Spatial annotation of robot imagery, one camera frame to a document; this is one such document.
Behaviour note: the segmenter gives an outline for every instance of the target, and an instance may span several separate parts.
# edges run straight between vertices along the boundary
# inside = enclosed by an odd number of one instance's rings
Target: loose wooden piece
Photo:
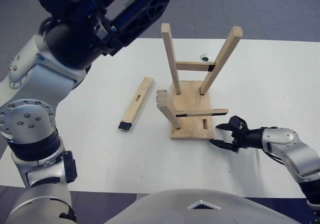
[[[228,109],[213,109],[213,110],[178,110],[175,113],[176,117],[192,117],[192,116],[214,116],[226,115]]]
[[[208,89],[210,88],[211,84],[218,76],[220,70],[225,65],[226,61],[228,60],[229,56],[237,46],[239,40],[242,37],[242,29],[238,26],[233,26],[232,30],[230,31],[224,45],[222,46],[216,60],[215,60],[215,67],[212,72],[209,72],[200,87],[200,93],[204,95]]]
[[[210,109],[209,93],[200,95],[201,81],[181,81],[181,94],[176,95],[172,87],[172,101],[179,110],[201,111]],[[211,116],[195,116],[178,118],[181,128],[172,126],[171,139],[180,140],[211,140],[214,139],[214,126]]]
[[[194,71],[208,71],[211,72],[215,63],[204,63],[204,62],[186,62],[176,61],[175,66],[177,70],[194,70]]]
[[[156,92],[156,106],[172,123],[174,128],[181,128],[180,121],[176,117],[176,108],[167,90],[158,90]]]
[[[176,61],[175,61],[175,50],[173,48],[172,37],[171,37],[171,30],[169,24],[162,24],[161,25],[161,34],[165,46],[166,56],[168,58],[169,67],[172,75],[172,81],[175,88],[175,92],[177,95],[181,94],[181,87],[179,81],[179,75],[176,68]]]
[[[150,77],[145,77],[141,82],[134,98],[132,99],[126,113],[121,119],[118,129],[128,131],[130,130],[132,123],[137,117],[139,110],[141,109],[147,95],[154,83],[154,79]]]

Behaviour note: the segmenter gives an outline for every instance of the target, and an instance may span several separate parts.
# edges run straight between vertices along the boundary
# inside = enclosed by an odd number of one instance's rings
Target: wooden stool
[[[169,24],[161,33],[172,76],[172,97],[167,90],[157,91],[157,107],[172,123],[171,139],[214,139],[209,116],[226,115],[228,109],[211,109],[209,88],[242,37],[241,27],[233,27],[214,63],[176,61]],[[208,71],[203,81],[180,81],[177,70]]]

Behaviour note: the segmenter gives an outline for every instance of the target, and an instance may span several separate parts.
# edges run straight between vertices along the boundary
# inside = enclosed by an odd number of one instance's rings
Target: mortise slot
[[[203,120],[202,120],[202,122],[203,122],[203,124],[204,124],[203,128],[204,128],[205,130],[208,130],[208,123],[207,123],[206,120],[207,120],[207,119],[203,119]]]
[[[135,101],[138,101],[140,99],[141,95],[137,95]]]

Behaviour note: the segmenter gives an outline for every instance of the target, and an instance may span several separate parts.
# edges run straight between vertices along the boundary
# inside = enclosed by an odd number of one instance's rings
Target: wooden leg
[[[181,87],[179,81],[179,75],[176,68],[176,61],[175,61],[175,50],[173,48],[172,37],[171,37],[171,30],[169,24],[162,24],[161,25],[161,34],[165,46],[166,56],[168,58],[169,67],[172,75],[172,81],[174,83],[175,92],[177,95],[181,94]]]
[[[180,121],[176,117],[176,108],[167,90],[158,90],[156,92],[156,106],[172,123],[175,128],[181,128]]]
[[[208,71],[214,70],[215,63],[203,63],[203,62],[186,62],[176,61],[175,66],[177,70],[194,70],[194,71]]]
[[[134,95],[126,113],[121,119],[118,129],[128,131],[134,120],[136,119],[141,106],[147,98],[147,95],[154,83],[154,79],[150,77],[145,77],[141,82],[136,94]]]
[[[218,76],[220,70],[225,65],[226,61],[228,60],[229,56],[237,46],[239,40],[242,37],[242,29],[238,26],[233,26],[232,30],[230,31],[227,39],[225,40],[224,45],[222,46],[216,60],[215,60],[215,67],[212,72],[207,73],[204,81],[200,86],[200,93],[204,95],[208,89],[210,88],[213,81]]]
[[[213,109],[213,110],[178,110],[175,113],[176,117],[192,117],[192,116],[216,116],[227,115],[228,109]]]

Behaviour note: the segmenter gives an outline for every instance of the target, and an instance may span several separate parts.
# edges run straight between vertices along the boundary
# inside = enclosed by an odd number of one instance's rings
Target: white tabletop
[[[224,40],[173,40],[176,59],[216,56]],[[180,71],[181,80],[203,80],[204,72]],[[129,132],[119,122],[143,77],[155,85]],[[156,108],[156,91],[170,89],[162,39],[137,39],[114,57],[98,58],[84,82],[63,100],[56,122],[76,157],[71,190],[152,193],[207,188],[246,197],[303,197],[285,167],[262,151],[239,154],[205,141],[170,140],[169,122]],[[210,88],[211,107],[228,108],[215,125],[233,115],[249,128],[288,127],[319,148],[319,43],[241,40]],[[216,130],[216,137],[222,134]],[[23,186],[7,148],[0,185]]]

